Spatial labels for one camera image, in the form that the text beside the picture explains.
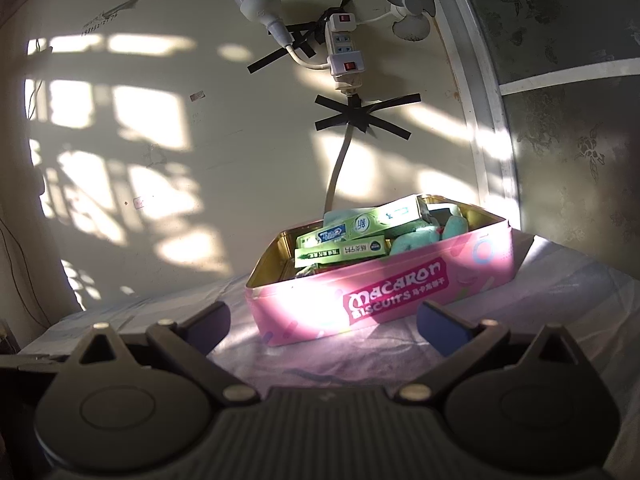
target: power strip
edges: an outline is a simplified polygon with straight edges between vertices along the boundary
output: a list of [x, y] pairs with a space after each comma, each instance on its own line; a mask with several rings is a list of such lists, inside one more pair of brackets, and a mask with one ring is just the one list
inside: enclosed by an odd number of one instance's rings
[[327, 61], [331, 66], [335, 89], [351, 94], [362, 86], [360, 73], [364, 72], [361, 51], [356, 49], [353, 31], [356, 18], [350, 12], [332, 14], [326, 22], [324, 36], [327, 45]]

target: light bulb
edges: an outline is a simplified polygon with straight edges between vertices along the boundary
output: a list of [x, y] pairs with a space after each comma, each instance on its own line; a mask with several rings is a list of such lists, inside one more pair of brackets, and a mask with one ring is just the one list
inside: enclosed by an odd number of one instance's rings
[[240, 12], [250, 22], [259, 22], [267, 27], [280, 46], [293, 44], [293, 38], [280, 17], [280, 0], [235, 0]]

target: peeling paint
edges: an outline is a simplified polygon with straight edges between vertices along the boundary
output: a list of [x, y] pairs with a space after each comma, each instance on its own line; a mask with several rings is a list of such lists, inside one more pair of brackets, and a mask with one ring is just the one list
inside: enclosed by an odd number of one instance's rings
[[143, 158], [147, 168], [151, 168], [156, 164], [166, 164], [166, 155], [158, 144], [149, 144]]
[[113, 9], [101, 12], [100, 14], [98, 14], [98, 16], [96, 16], [90, 22], [84, 24], [84, 27], [82, 28], [82, 35], [84, 36], [85, 34], [88, 34], [89, 32], [93, 32], [95, 29], [100, 28], [106, 22], [115, 18], [118, 15], [118, 12], [120, 12], [121, 10], [128, 10], [128, 9], [135, 8], [136, 4], [139, 1], [140, 0], [127, 0], [123, 4], [113, 7]]

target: pink tin box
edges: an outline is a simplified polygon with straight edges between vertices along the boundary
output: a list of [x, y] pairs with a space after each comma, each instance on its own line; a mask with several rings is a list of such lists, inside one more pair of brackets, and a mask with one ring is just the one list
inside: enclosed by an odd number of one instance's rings
[[451, 303], [513, 279], [507, 220], [441, 196], [420, 199], [458, 204], [470, 231], [421, 249], [295, 279], [296, 239], [322, 221], [279, 234], [245, 289], [262, 340], [279, 346], [357, 330], [415, 314], [424, 300]]

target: power cord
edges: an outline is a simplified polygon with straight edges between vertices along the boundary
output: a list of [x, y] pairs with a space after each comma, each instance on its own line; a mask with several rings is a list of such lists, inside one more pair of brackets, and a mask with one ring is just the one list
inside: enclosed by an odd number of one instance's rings
[[387, 12], [385, 12], [384, 14], [380, 14], [379, 16], [377, 16], [376, 18], [371, 18], [370, 20], [362, 20], [360, 22], [357, 22], [357, 25], [362, 25], [363, 23], [373, 23], [373, 22], [378, 22], [379, 20], [383, 20], [384, 18], [386, 18], [387, 16], [392, 16], [393, 13], [389, 10]]
[[[20, 249], [20, 254], [22, 255], [22, 260], [24, 261], [24, 268], [27, 272], [27, 278], [29, 280], [29, 286], [31, 287], [31, 293], [33, 294], [33, 299], [35, 300], [36, 304], [38, 305], [38, 308], [40, 309], [42, 315], [44, 316], [44, 319], [47, 320], [47, 323], [49, 323], [49, 326], [51, 326], [51, 321], [49, 319], [49, 317], [47, 317], [47, 314], [44, 312], [44, 309], [42, 308], [40, 302], [38, 301], [38, 297], [36, 296], [36, 291], [33, 287], [33, 282], [31, 281], [31, 274], [29, 272], [29, 266], [27, 264], [27, 258], [24, 255], [24, 250], [22, 249], [22, 246], [20, 245], [20, 242], [17, 240], [17, 238], [14, 236], [14, 234], [11, 232], [11, 229], [9, 229], [7, 227], [7, 225], [4, 223], [4, 221], [2, 220], [2, 218], [0, 218], [0, 224], [2, 224], [2, 227], [4, 227], [6, 229], [6, 231], [11, 235], [11, 238], [14, 240], [15, 244], [18, 246], [18, 248]], [[40, 325], [41, 327], [43, 327], [45, 330], [47, 328], [49, 328], [49, 326], [45, 326], [43, 325], [41, 322], [39, 322], [31, 313], [31, 311], [29, 310], [29, 308], [27, 307], [26, 302], [24, 301], [24, 298], [22, 297], [22, 294], [20, 293], [20, 288], [18, 287], [18, 283], [15, 279], [15, 273], [14, 273], [14, 264], [12, 263], [11, 260], [11, 253], [9, 252], [9, 245], [6, 242], [6, 237], [4, 236], [4, 231], [2, 231], [2, 229], [0, 229], [0, 235], [2, 235], [2, 241], [4, 242], [4, 250], [6, 251], [6, 256], [7, 259], [9, 260], [9, 270], [11, 272], [11, 277], [14, 280], [14, 286], [15, 286], [15, 290], [18, 293], [18, 297], [20, 297], [20, 301], [22, 302], [22, 306], [24, 307], [25, 311], [27, 311], [27, 314], [29, 314], [29, 316], [31, 317], [31, 319], [33, 319], [38, 325]]]
[[293, 61], [298, 63], [300, 66], [303, 66], [305, 68], [310, 68], [311, 70], [326, 70], [327, 68], [331, 68], [331, 65], [329, 63], [322, 63], [322, 65], [312, 65], [311, 63], [307, 63], [306, 61], [303, 61], [298, 57], [298, 54], [296, 54], [296, 51], [293, 49], [293, 46], [291, 45], [287, 45], [286, 49], [287, 49], [287, 52], [290, 54], [290, 56], [293, 58]]
[[325, 213], [327, 211], [331, 211], [334, 207], [335, 186], [338, 183], [338, 176], [342, 169], [344, 157], [347, 155], [347, 150], [351, 144], [351, 139], [353, 139], [353, 126], [348, 123], [344, 132], [344, 140], [342, 142], [342, 147], [340, 148], [340, 153], [338, 153], [338, 158], [335, 160], [334, 170], [332, 171], [331, 179], [329, 179], [329, 185], [326, 188], [326, 196], [324, 198]]

